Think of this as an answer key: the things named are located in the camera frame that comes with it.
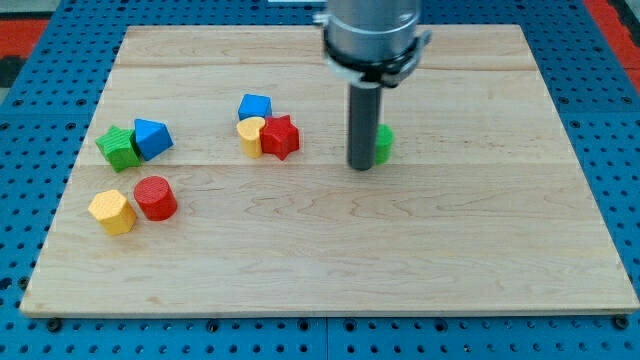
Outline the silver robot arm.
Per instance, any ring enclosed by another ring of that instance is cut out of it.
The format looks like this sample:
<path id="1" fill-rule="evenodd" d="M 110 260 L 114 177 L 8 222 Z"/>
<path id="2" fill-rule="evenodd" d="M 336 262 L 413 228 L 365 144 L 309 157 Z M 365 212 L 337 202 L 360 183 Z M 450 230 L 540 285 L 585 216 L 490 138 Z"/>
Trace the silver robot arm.
<path id="1" fill-rule="evenodd" d="M 418 0 L 329 0 L 313 16 L 329 69 L 353 86 L 395 88 L 418 67 L 432 32 Z"/>

